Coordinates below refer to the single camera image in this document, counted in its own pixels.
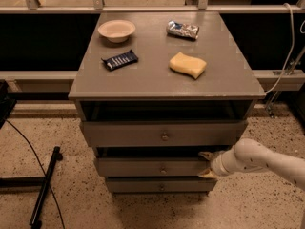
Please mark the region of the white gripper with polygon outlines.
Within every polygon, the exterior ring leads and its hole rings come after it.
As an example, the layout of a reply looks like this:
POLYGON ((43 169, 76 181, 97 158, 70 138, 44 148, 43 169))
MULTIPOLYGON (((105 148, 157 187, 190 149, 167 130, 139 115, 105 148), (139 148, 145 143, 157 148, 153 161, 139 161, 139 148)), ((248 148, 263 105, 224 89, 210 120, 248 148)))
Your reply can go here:
POLYGON ((233 150, 220 152, 199 152, 200 156, 211 162, 211 168, 198 173, 199 177, 216 179, 219 176, 228 176, 236 171, 236 158, 233 150))

